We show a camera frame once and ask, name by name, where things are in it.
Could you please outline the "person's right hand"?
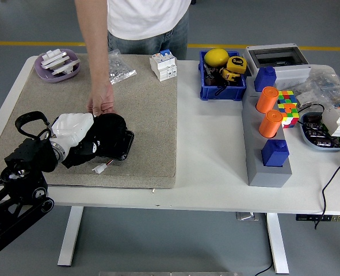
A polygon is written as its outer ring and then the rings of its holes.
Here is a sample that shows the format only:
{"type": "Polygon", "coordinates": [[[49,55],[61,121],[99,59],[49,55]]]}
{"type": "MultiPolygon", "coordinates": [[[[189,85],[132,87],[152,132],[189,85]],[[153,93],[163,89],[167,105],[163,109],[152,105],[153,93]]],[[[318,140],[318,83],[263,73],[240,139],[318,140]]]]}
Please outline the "person's right hand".
{"type": "Polygon", "coordinates": [[[108,82],[97,82],[91,86],[91,92],[87,102],[87,111],[94,116],[114,113],[114,92],[112,84],[108,82]]]}

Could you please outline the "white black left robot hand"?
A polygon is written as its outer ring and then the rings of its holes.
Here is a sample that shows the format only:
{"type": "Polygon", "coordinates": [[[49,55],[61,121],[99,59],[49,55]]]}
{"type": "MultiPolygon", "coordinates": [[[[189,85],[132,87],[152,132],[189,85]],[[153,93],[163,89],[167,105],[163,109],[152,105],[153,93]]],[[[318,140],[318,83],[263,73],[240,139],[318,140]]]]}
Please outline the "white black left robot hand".
{"type": "Polygon", "coordinates": [[[93,124],[90,113],[66,113],[55,120],[50,141],[59,163],[70,168],[95,157],[100,142],[87,135],[93,124]]]}

